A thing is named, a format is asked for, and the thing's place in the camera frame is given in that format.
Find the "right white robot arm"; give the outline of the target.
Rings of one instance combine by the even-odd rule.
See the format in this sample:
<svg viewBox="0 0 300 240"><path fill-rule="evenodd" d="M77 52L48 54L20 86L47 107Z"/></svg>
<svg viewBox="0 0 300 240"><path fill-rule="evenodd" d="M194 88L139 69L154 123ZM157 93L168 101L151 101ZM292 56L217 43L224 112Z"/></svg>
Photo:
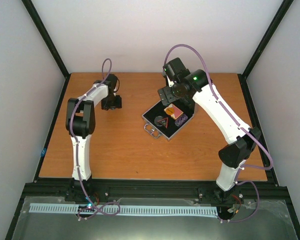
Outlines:
<svg viewBox="0 0 300 240"><path fill-rule="evenodd" d="M230 108L219 94L209 74L204 70L189 72L188 69L172 70L163 68L168 85L158 90L164 111L174 120L181 119L177 109L177 100L193 100L201 107L225 138L226 146L218 156L222 162L216 185L224 192L231 190L237 183L239 171L244 169L260 138L260 130L250 128Z"/></svg>

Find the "tall purple chip stack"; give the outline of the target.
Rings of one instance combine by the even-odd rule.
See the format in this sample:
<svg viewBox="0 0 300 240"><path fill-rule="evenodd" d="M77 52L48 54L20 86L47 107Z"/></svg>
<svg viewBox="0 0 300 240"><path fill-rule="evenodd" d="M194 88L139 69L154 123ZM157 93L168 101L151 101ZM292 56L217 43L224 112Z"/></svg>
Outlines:
<svg viewBox="0 0 300 240"><path fill-rule="evenodd" d="M181 127L188 120L188 116L186 114L182 114L179 118L177 118L174 124L177 127Z"/></svg>

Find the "clear round dealer button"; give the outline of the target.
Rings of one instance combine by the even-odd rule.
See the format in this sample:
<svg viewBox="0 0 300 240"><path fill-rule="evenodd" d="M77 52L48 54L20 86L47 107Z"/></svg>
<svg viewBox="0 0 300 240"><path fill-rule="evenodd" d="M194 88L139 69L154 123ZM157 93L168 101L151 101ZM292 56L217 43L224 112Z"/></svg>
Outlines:
<svg viewBox="0 0 300 240"><path fill-rule="evenodd" d="M166 120L163 116L156 116L154 119L154 123L158 127L165 127L166 126Z"/></svg>

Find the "aluminium poker case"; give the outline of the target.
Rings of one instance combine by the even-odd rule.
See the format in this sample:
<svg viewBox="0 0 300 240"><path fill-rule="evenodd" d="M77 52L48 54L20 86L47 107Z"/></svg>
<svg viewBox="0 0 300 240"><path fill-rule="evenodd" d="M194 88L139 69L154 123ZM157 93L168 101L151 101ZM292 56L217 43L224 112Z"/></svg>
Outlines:
<svg viewBox="0 0 300 240"><path fill-rule="evenodd" d="M159 100L155 105L153 105L150 109L148 109L142 115L142 119L145 121L144 130L151 135L154 139L158 139L159 137L163 136L168 141L171 140L173 136L175 136L182 128L186 126L188 122L194 117L196 113L196 106L194 106L194 110L188 108L184 105L179 99L170 103L177 106L179 109L183 111L183 114L188 116L188 120L181 126L177 127L175 125L175 120L167 115L164 109L168 106L164 106ZM164 118L168 118L168 126L167 128L163 126L157 126L154 123L154 119L157 116L162 116Z"/></svg>

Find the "red black triangular button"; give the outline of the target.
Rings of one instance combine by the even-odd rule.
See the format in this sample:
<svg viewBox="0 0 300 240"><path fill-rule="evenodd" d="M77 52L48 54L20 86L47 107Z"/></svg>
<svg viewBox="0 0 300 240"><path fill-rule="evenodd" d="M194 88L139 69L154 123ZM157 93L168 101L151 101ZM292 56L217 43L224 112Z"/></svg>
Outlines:
<svg viewBox="0 0 300 240"><path fill-rule="evenodd" d="M165 127L167 129L168 128L168 121L169 121L169 118L164 117L164 118L161 118L161 119L157 120L156 124L158 126L162 126L162 127Z"/></svg>

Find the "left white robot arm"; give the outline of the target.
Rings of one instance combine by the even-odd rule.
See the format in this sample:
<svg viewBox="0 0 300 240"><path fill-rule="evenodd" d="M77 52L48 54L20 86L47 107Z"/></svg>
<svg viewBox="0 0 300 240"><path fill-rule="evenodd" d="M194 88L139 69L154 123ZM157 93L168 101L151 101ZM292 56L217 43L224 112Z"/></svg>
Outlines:
<svg viewBox="0 0 300 240"><path fill-rule="evenodd" d="M102 110L121 109L119 88L118 77L111 73L105 80L95 81L85 94L67 101L65 127L72 142L72 178L76 181L88 181L92 176L90 142L96 128L95 107L101 104Z"/></svg>

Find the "orange blue round button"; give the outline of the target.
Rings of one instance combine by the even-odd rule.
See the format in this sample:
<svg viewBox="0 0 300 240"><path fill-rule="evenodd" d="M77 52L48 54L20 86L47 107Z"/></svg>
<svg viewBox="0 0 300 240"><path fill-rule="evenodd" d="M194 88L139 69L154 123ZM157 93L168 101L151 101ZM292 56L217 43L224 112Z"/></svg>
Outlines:
<svg viewBox="0 0 300 240"><path fill-rule="evenodd" d="M171 115L173 115L173 114L175 113L175 110L174 110L173 107L166 107L166 108L164 109L164 111L165 111L165 113L166 113L167 115L169 115L169 116L171 116Z"/></svg>

